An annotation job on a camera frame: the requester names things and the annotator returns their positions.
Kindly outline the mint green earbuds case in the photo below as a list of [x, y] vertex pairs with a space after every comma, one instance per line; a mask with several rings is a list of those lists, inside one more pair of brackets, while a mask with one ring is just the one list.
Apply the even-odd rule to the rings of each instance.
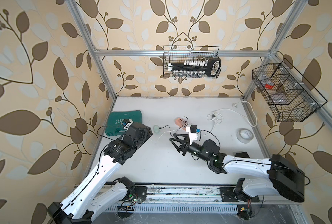
[[158, 125], [153, 126], [154, 133], [159, 133], [160, 132], [160, 127]]

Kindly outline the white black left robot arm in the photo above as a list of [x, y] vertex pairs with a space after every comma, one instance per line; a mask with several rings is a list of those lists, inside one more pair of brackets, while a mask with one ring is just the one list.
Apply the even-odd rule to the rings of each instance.
[[115, 203], [137, 198], [135, 184], [127, 177], [118, 178], [101, 195], [98, 192], [107, 180], [153, 135], [142, 123], [124, 122], [126, 132], [108, 143], [98, 163], [81, 184], [62, 202], [53, 202], [47, 209], [52, 224], [91, 224]]

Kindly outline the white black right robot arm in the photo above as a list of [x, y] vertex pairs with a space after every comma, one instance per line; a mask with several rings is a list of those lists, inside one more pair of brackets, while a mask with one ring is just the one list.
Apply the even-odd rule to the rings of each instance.
[[293, 202], [305, 201], [307, 176], [292, 162], [281, 155], [266, 159], [250, 159], [220, 153], [220, 143], [206, 140], [202, 145], [191, 141], [187, 134], [174, 134], [169, 139], [179, 153], [205, 161], [216, 174], [243, 174], [234, 188], [238, 200], [249, 200], [260, 195], [280, 195]]

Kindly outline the pink power strip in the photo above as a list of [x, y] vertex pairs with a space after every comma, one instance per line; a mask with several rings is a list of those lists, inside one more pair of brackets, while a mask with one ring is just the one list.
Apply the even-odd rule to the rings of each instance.
[[177, 126], [179, 126], [179, 127], [185, 127], [186, 122], [184, 122], [184, 121], [182, 120], [182, 118], [177, 118], [177, 119], [175, 120], [175, 124], [176, 124]]

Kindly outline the green plastic tool case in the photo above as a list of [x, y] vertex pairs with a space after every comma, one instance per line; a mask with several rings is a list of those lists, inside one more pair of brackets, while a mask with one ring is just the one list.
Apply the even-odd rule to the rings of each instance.
[[141, 123], [142, 113], [140, 110], [112, 112], [108, 117], [105, 134], [109, 137], [123, 134], [126, 131], [124, 129], [124, 121], [126, 119], [131, 119], [133, 122]]

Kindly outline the white tape roll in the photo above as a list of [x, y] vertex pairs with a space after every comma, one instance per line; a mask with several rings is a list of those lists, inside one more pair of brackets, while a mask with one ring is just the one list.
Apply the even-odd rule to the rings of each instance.
[[254, 139], [254, 134], [248, 129], [241, 128], [237, 130], [236, 137], [239, 142], [248, 144]]

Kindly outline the black block on table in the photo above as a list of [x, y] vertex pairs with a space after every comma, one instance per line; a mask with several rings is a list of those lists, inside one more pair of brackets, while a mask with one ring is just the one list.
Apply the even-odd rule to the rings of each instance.
[[239, 157], [239, 158], [247, 158], [247, 159], [250, 158], [250, 156], [249, 156], [249, 154], [248, 154], [247, 152], [239, 152], [239, 153], [236, 153], [236, 154], [235, 154], [235, 157]]

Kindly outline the black white socket set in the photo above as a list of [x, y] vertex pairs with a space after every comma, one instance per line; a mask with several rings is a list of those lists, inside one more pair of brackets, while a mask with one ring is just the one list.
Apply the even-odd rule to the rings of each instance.
[[222, 61], [219, 58], [168, 63], [166, 66], [166, 71], [175, 77], [218, 78], [221, 70]]

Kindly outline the red object in basket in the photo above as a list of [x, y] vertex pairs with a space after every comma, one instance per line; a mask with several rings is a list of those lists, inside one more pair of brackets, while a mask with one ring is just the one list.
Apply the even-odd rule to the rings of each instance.
[[275, 87], [275, 83], [272, 81], [267, 81], [264, 84], [265, 89], [272, 90]]

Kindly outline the aluminium frame rail front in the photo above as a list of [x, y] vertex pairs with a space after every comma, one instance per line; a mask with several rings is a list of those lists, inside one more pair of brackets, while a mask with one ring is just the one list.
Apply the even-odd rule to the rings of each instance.
[[193, 213], [236, 214], [238, 206], [256, 209], [258, 206], [297, 205], [282, 196], [258, 196], [250, 202], [241, 202], [228, 195], [228, 185], [154, 185], [137, 184], [137, 199], [132, 213]]

